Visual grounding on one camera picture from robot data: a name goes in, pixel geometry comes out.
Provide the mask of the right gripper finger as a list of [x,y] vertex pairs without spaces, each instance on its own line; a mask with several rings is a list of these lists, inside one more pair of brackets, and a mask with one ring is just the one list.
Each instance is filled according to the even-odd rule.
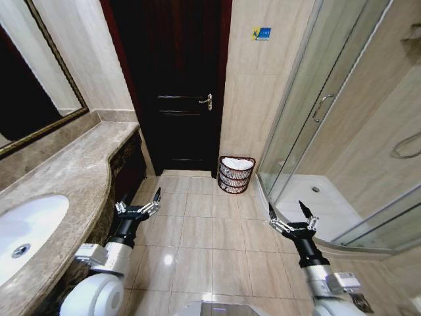
[[268,214],[270,217],[270,221],[269,224],[270,226],[277,230],[278,232],[286,232],[286,233],[290,233],[293,231],[293,227],[288,225],[287,223],[281,221],[277,215],[276,212],[273,208],[273,206],[269,203],[268,204]]
[[305,218],[307,219],[307,228],[309,230],[316,230],[316,226],[318,223],[318,217],[314,216],[310,209],[301,201],[299,200],[299,205],[301,211],[303,212]]

